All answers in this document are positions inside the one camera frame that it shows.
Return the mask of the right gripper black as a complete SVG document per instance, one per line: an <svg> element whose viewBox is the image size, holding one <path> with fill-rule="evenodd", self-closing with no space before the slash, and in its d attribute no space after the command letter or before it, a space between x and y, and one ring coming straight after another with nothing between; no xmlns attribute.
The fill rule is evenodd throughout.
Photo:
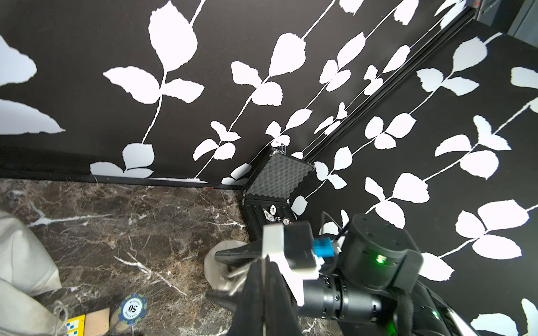
<svg viewBox="0 0 538 336"><path fill-rule="evenodd" d="M261 257L262 244L251 242L218 251L214 260L228 266L243 266ZM346 323L374 323L381 318L381 298L360 291L337 274L304 281L303 292L304 305L298 308L299 316ZM243 293L210 290L206 292L205 298L213 305L236 312L242 302Z"/></svg>

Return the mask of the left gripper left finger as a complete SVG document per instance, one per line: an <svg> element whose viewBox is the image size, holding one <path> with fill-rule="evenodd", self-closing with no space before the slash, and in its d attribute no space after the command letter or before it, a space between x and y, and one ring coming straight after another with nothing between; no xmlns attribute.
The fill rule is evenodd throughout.
<svg viewBox="0 0 538 336"><path fill-rule="evenodd" d="M263 261L251 264L227 336L263 335Z"/></svg>

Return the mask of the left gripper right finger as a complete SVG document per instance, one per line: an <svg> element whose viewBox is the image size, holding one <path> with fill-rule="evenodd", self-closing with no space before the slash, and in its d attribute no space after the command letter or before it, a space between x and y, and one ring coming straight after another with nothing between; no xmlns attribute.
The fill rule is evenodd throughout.
<svg viewBox="0 0 538 336"><path fill-rule="evenodd" d="M263 320L265 335L302 335L296 305L276 263L263 260Z"/></svg>

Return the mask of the cream bag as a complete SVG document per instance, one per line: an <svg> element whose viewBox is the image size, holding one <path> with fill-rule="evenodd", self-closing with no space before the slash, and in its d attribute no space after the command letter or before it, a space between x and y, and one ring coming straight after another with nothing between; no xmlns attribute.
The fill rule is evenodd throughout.
<svg viewBox="0 0 538 336"><path fill-rule="evenodd" d="M239 241L222 241L213 247L205 257L204 273L213 291L225 291L234 295L243 286L249 271L250 262L242 262L240 266L229 266L216 261L215 255L219 251L235 249L246 246L247 243Z"/></svg>
<svg viewBox="0 0 538 336"><path fill-rule="evenodd" d="M64 335L65 322L34 297L62 288L59 270L36 235L1 212L1 334Z"/></svg>

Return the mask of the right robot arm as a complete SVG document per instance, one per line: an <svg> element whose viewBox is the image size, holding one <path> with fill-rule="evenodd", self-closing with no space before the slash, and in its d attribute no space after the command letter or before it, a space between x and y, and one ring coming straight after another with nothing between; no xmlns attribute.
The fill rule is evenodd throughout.
<svg viewBox="0 0 538 336"><path fill-rule="evenodd" d="M357 214L314 238L307 221L265 225L262 238L218 251L231 288L206 298L233 313L230 335L300 335L303 316L345 335L475 335L418 281L424 258L405 230Z"/></svg>

